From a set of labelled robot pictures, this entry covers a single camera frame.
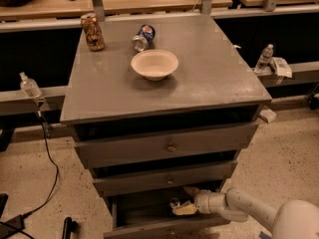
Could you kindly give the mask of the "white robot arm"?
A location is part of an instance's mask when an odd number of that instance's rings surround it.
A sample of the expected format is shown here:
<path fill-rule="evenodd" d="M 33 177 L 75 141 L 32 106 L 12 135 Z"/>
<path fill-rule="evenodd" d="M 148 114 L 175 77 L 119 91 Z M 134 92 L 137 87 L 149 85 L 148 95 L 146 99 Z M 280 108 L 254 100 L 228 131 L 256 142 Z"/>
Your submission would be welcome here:
<path fill-rule="evenodd" d="M 238 188 L 225 193 L 190 186 L 183 190 L 193 201 L 172 200 L 169 205 L 174 215 L 218 214 L 234 222 L 245 222 L 251 216 L 272 239 L 319 239 L 319 208 L 307 201 L 289 200 L 275 209 Z"/>

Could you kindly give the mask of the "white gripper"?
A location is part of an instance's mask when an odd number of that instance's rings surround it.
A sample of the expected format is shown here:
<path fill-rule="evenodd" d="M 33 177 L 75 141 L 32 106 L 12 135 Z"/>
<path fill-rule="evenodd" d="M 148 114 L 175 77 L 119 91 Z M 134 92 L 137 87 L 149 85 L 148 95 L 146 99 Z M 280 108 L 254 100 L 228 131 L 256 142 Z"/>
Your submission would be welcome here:
<path fill-rule="evenodd" d="M 220 213 L 227 207 L 226 198 L 223 193 L 199 190 L 197 187 L 191 186 L 185 186 L 183 190 L 193 198 L 195 205 L 187 201 L 172 210 L 174 215 L 193 215 L 197 210 L 202 214 Z"/>

